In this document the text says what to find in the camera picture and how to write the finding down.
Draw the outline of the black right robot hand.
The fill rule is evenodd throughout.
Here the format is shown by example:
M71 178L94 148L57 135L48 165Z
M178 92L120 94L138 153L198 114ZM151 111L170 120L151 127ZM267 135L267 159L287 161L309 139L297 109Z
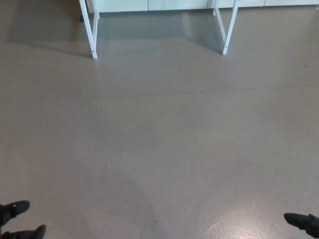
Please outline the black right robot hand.
M312 215L302 215L296 213L284 213L286 222L299 230L305 231L311 237L319 238L319 218Z

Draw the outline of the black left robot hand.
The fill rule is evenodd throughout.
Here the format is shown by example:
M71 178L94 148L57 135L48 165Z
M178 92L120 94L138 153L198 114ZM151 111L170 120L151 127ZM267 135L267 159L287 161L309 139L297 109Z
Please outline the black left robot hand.
M13 218L26 212L30 207L28 200L22 200L0 206L0 227L2 228ZM46 225L40 225L34 230L0 233L1 239L42 239L46 233Z

